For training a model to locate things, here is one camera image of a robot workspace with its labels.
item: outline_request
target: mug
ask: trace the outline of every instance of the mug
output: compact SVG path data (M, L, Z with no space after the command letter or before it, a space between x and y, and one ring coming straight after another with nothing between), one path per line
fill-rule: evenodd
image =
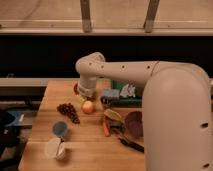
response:
M53 125L52 131L58 138L66 140L69 128L65 122L59 121Z

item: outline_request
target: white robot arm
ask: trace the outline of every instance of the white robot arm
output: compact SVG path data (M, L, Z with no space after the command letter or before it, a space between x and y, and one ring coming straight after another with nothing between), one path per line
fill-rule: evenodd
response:
M80 58L78 91L92 97L98 77L144 87L143 130L147 171L211 171L210 80L198 66L176 62L105 62Z

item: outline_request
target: green object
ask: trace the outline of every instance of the green object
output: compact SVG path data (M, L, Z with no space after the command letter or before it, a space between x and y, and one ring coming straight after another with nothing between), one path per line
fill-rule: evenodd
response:
M125 86L127 83L121 83L115 80L111 80L111 88L112 89L119 89L122 90L123 86ZM129 97L129 98L120 98L118 100L113 100L113 105L119 105L119 106L141 106L141 98L139 97Z

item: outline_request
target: wooden tabletop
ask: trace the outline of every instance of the wooden tabletop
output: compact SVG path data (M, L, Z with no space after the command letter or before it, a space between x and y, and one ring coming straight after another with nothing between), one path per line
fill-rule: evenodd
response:
M97 84L95 112L84 114L73 92L77 81L50 81L33 124L29 141L19 165L19 171L145 171L144 154L122 145L115 135L105 137L102 129L103 107L100 92L110 87L108 80ZM66 116L57 112L57 106L71 103L76 108L80 125L73 124ZM125 116L138 108L115 108ZM52 126L57 121L65 121L70 129L66 141L66 158L62 161L49 159L44 154L44 146L54 138ZM143 139L133 139L143 144Z

